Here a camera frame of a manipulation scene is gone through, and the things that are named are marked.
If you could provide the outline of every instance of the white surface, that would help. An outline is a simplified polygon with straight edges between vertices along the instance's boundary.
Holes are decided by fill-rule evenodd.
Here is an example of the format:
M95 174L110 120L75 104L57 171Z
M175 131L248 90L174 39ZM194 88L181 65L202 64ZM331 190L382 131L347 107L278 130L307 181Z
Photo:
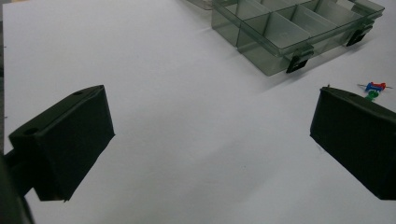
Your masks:
M104 84L115 138L71 201L26 196L36 223L389 223L309 137L319 89L396 87L396 2L362 43L266 77L183 0L5 5L5 136ZM377 103L396 111L396 90ZM6 139L6 150L11 146Z

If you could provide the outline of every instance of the black latch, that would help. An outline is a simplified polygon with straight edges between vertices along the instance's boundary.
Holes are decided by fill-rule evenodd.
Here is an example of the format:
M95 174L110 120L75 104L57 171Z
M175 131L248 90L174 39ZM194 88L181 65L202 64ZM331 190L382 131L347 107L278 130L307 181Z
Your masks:
M374 21L368 21L365 24L363 24L363 26L355 31L355 33L352 35L352 37L350 37L349 41L347 42L346 46L352 46L358 42L361 42L364 38L365 35L367 35L367 33L370 32L371 29L373 29L373 24Z
M298 51L297 53L295 53L291 59L290 65L286 73L292 73L304 67L313 54L314 51L312 51L311 49L305 52Z

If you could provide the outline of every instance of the plastic organizer box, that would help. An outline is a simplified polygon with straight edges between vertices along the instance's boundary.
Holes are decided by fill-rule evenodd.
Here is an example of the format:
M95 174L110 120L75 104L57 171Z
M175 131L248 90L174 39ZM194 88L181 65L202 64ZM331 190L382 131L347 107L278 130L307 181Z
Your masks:
M205 10L212 9L212 0L188 0L188 1Z
M271 76L361 41L383 10L367 0L213 0L212 28Z

